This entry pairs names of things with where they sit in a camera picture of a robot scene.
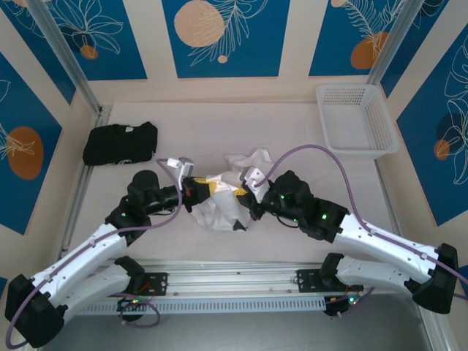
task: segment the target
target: white bracket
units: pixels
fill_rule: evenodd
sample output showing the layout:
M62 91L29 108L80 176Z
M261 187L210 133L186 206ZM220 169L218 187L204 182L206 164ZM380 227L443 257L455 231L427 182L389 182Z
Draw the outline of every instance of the white bracket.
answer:
M182 178L192 175L194 162L188 157L167 159L167 166L176 169L175 178L177 179L179 189L182 190Z
M257 200L258 203L262 202L266 192L270 189L270 185L267 181L261 186L255 187L255 185L259 184L263 179L265 179L265 175L261 170L255 167L250 167L244 174L246 185L249 187L250 191L254 193L255 200Z

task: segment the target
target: orange circle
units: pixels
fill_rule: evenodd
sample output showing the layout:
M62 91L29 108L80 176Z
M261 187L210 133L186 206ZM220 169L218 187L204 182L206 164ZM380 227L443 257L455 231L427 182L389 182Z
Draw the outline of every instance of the orange circle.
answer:
M30 127L16 127L8 135L7 145L11 148L7 156L12 171L27 181L35 179L44 161L44 147L39 134Z
M434 146L434 154L436 155L436 158L440 159L441 161L446 159L450 154L450 145L448 144L448 141L443 139L438 140Z
M331 0L330 3L333 7L341 7L347 3L347 0Z
M80 49L80 52L81 55L83 55L83 57L88 60L95 60L98 56L97 50L89 45L83 45Z
M207 1L191 0L174 17L175 32L193 48L214 44L224 33L221 13Z
M351 65L356 69L372 68L387 37L388 33L383 31L374 34L372 37L365 38L362 42L357 44L351 54Z

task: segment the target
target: beige wall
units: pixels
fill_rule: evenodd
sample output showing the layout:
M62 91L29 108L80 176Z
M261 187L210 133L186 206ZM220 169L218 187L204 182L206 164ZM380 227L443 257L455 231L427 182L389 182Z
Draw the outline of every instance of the beige wall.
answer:
M124 0L148 80L92 81L103 105L114 102L316 101L319 83L364 83L366 76L309 78L330 0L291 0L277 78L178 79L161 1Z
M55 259L80 169L86 137L94 121L79 94L70 107L19 34L0 11L0 52L62 126L25 235L0 225L0 276L30 276ZM5 349L6 291L0 301L0 350Z
M400 116L467 23L467 0L450 0L388 98L392 117L396 119ZM439 227L435 225L403 140L400 151L385 156L380 164L404 236L433 246L442 242L453 245L458 249L460 265L468 264L468 213ZM468 350L468 303L455 301L448 322L461 349Z

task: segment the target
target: folded black shirt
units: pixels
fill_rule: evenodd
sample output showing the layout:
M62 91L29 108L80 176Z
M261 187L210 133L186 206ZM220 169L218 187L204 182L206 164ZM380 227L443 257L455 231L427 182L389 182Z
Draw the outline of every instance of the folded black shirt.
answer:
M158 143L158 129L150 122L139 127L112 124L89 133L83 152L88 166L122 165L149 161Z

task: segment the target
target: robotic arm segment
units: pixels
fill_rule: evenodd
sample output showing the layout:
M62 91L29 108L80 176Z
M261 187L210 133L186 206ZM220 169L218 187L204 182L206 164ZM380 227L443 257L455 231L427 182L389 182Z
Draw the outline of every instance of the robotic arm segment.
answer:
M98 230L90 238L88 238L88 240L79 245L79 247L70 252L67 256L59 260L57 263L54 263L51 267L34 274L32 276L32 284L37 286L37 284L39 284L44 279L50 280L41 288L40 292L43 295L49 296L48 300L52 306L59 306L64 302L65 296L68 295L69 291L76 284L85 279L97 267L103 264L103 262L111 257L115 257L117 254L126 249L126 239L119 235L112 235L109 238L106 238L103 241L93 245L93 242L95 242L96 239L107 233L110 233L115 229L116 228L111 224L101 224ZM52 273L56 267L64 263L64 261L70 255L79 251L87 244L91 244L93 247L82 253L79 260L72 261L60 272L59 275L50 279L50 273Z
M367 287L383 287L411 296L411 292L404 285L410 277L386 263L344 256L336 270L336 278L347 286L361 284Z
M111 265L101 273L85 279L64 300L68 306L64 313L65 323L88 305L124 291L129 283L130 276L120 265Z
M437 250L433 246L417 244L395 234L386 232L372 224L368 224L368 226L395 241L415 247L424 252L427 256L431 256L435 259L439 257L436 253ZM390 263L406 275L411 276L412 279L418 283L427 282L431 278L430 272L435 269L435 263L396 244L392 244L368 233L361 227L354 214L347 215L343 218L341 228L343 230L341 233L336 234L334 243L354 247L357 250L376 257L378 260Z

